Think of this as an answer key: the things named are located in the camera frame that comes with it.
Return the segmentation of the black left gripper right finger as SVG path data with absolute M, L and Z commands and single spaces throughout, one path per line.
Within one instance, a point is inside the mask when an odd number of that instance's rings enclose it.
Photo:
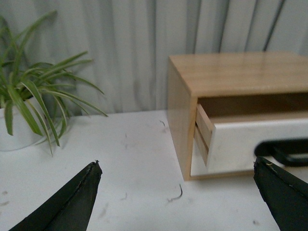
M 254 181 L 280 230 L 308 229 L 306 182 L 261 156 L 254 162 Z

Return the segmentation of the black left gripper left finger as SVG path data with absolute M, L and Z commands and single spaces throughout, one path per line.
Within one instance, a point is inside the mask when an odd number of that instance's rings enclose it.
M 85 231 L 95 204 L 102 170 L 91 162 L 12 231 Z

